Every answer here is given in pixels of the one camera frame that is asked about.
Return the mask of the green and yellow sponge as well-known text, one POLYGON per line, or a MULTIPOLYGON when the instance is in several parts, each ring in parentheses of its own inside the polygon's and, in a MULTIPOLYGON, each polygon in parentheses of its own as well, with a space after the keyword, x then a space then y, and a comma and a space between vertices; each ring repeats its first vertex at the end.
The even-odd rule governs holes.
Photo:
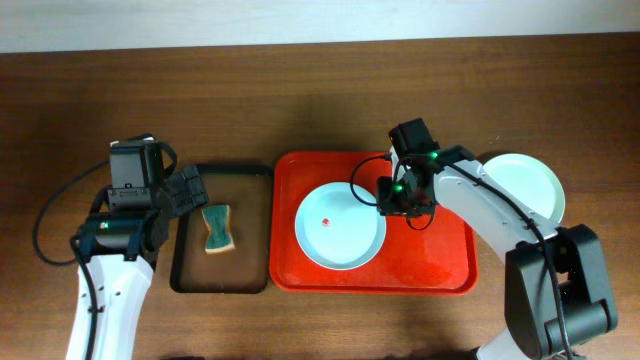
POLYGON ((235 248, 231 233, 231 208, 229 205, 212 205, 201 210, 208 235, 205 252, 216 254, 235 248))

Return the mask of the pale blue plate top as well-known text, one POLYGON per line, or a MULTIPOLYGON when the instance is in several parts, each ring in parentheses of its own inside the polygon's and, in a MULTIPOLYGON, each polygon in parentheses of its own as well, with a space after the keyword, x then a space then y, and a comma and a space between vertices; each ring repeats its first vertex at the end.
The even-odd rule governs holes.
POLYGON ((370 262, 386 237, 386 218, 374 196, 358 185, 332 182, 305 196, 294 222, 303 253, 329 270, 347 271, 370 262))

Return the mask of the pale blue plate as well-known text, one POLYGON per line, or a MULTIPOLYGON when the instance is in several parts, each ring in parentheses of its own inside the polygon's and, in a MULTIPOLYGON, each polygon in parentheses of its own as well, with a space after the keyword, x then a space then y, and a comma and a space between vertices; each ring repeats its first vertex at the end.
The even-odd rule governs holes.
POLYGON ((565 192, 556 174, 543 162, 528 155, 498 155, 484 170, 500 186, 531 210, 560 223, 564 217, 565 192))
POLYGON ((303 253, 329 270, 347 271, 370 262, 386 237, 386 218, 374 196, 358 185, 332 182, 305 196, 294 222, 303 253))

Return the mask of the pale blue plate bottom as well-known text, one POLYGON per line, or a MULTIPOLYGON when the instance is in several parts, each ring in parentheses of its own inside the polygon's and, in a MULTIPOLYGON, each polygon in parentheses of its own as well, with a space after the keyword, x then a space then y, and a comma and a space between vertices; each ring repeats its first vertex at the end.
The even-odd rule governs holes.
POLYGON ((556 174, 543 162, 528 155, 498 155, 484 170, 500 186, 531 210, 560 223, 564 217, 565 192, 556 174))

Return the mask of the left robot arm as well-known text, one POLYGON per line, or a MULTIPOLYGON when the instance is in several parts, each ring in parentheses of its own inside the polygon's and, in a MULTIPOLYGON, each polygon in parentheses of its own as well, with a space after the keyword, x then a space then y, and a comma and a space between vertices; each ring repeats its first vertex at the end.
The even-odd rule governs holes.
POLYGON ((145 296, 170 222, 208 202, 196 165, 160 187, 101 189, 70 238, 78 297, 68 359, 130 359, 145 296))

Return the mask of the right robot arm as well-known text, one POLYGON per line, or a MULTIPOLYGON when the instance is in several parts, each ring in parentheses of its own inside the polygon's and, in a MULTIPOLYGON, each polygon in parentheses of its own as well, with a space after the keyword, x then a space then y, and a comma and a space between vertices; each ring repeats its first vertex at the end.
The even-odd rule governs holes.
POLYGON ((613 331, 618 312, 603 249, 586 225, 566 228, 506 191, 465 148, 393 146, 378 210, 407 219, 441 206, 505 265, 506 327, 473 359, 573 359, 574 346, 613 331))

